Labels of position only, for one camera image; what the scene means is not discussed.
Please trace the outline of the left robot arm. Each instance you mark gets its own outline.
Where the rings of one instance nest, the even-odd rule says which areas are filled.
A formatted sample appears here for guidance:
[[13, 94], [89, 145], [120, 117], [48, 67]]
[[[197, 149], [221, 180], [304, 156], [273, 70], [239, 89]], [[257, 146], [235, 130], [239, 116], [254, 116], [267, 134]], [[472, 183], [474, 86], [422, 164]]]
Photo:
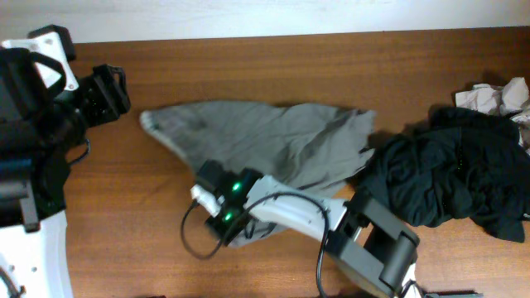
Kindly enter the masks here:
[[1, 295], [71, 297], [64, 185], [91, 127], [131, 107], [123, 68], [100, 65], [66, 90], [58, 60], [12, 48], [1, 52]]

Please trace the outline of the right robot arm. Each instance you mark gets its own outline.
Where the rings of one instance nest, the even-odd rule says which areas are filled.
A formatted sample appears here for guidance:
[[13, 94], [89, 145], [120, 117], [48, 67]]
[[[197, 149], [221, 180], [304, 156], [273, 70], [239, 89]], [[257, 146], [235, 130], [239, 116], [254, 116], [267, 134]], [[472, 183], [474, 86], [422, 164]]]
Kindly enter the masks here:
[[367, 195], [333, 199], [292, 188], [254, 169], [200, 168], [190, 190], [209, 217], [207, 226], [227, 246], [253, 221], [276, 224], [320, 241], [317, 268], [329, 257], [374, 297], [428, 297], [416, 279], [419, 237]]

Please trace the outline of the grey shorts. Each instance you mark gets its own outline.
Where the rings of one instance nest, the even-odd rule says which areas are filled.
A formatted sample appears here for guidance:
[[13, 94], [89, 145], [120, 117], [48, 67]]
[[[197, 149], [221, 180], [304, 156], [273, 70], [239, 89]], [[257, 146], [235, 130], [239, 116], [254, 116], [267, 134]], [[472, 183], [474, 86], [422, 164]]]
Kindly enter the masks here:
[[315, 103], [206, 101], [144, 111], [140, 124], [194, 172], [214, 160], [227, 171], [250, 168], [331, 197], [372, 157], [375, 116]]

